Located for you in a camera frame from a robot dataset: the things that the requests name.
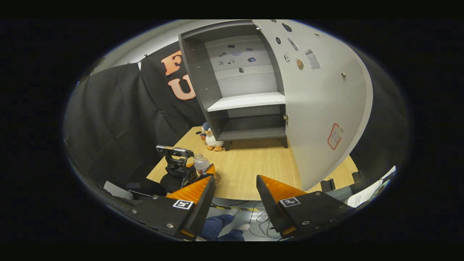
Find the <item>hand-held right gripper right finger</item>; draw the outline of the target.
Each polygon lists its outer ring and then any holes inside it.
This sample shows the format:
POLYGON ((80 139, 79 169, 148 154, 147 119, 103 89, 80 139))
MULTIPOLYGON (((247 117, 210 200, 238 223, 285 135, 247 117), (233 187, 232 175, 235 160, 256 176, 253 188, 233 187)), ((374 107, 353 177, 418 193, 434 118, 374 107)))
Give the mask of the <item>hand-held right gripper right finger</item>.
POLYGON ((283 239, 311 237, 356 211, 325 192, 307 193, 265 175, 257 175, 256 188, 274 230, 283 239))

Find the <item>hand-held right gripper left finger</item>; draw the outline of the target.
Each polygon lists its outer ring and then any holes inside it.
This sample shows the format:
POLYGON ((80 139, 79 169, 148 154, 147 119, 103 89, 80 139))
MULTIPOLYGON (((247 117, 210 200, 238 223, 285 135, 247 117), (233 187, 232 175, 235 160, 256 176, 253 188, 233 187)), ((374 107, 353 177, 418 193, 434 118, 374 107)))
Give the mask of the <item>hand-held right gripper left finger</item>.
POLYGON ((214 175, 167 195, 153 195, 123 215, 148 230, 176 240, 196 240, 216 190, 214 175))

